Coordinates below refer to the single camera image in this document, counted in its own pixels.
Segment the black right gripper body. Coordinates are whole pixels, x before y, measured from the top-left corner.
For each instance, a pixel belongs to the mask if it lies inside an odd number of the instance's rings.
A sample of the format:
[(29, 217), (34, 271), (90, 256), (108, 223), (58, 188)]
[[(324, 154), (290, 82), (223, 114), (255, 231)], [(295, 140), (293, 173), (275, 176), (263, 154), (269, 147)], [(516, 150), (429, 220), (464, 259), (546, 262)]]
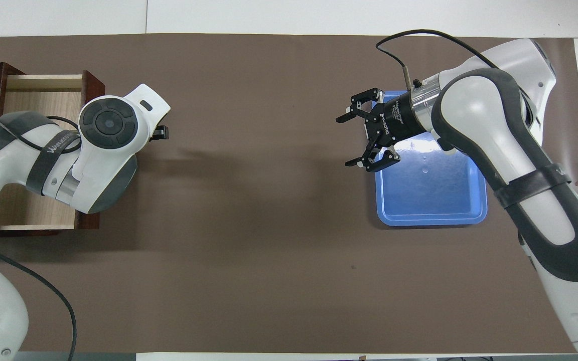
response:
[(411, 92), (388, 91), (383, 102), (372, 101), (370, 119), (365, 122), (367, 138), (377, 147), (389, 147), (426, 132), (411, 105)]

